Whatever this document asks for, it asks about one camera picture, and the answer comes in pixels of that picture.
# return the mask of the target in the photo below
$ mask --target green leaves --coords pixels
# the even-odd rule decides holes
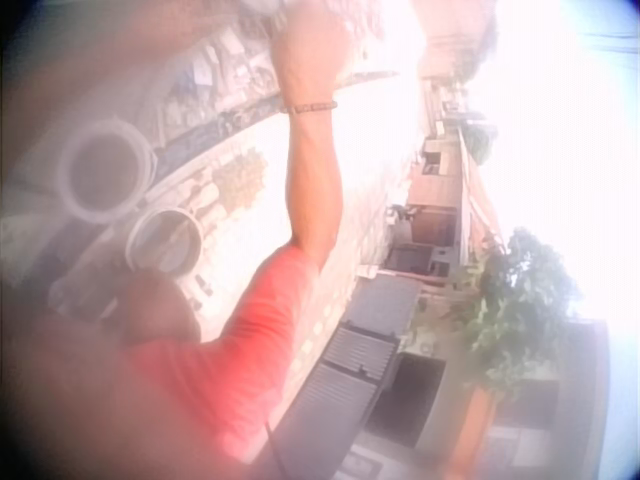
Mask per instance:
[[[578,292],[551,247],[516,230],[506,251],[492,250],[455,281],[473,294],[454,304],[448,317],[464,332],[486,388],[511,394],[528,371],[555,359],[562,323]]]

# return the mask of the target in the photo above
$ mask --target bracelet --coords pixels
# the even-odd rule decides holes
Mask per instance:
[[[299,115],[308,112],[320,112],[322,110],[333,110],[338,107],[338,102],[331,101],[325,103],[305,103],[302,105],[294,105],[292,107],[282,107],[280,113],[288,113],[289,115]]]

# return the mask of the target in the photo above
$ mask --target person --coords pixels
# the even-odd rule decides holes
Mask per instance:
[[[220,338],[200,343],[179,288],[133,275],[114,315],[122,343],[57,314],[5,347],[3,419],[63,478],[244,478],[242,458],[278,404],[296,324],[342,216],[333,144],[344,26],[320,2],[288,12],[273,60],[289,113],[292,236],[256,271]]]

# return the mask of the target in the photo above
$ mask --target sky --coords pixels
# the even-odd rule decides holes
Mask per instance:
[[[495,55],[470,85],[500,130],[481,173],[505,237],[523,226],[564,258],[604,320],[610,397],[600,478],[638,455],[638,18],[625,2],[499,0]]]

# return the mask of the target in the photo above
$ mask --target orange t-shirt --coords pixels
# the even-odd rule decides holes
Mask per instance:
[[[241,457],[281,399],[296,324],[317,276],[300,249],[282,247],[260,266],[220,338],[156,340],[129,349],[127,357],[216,448]]]

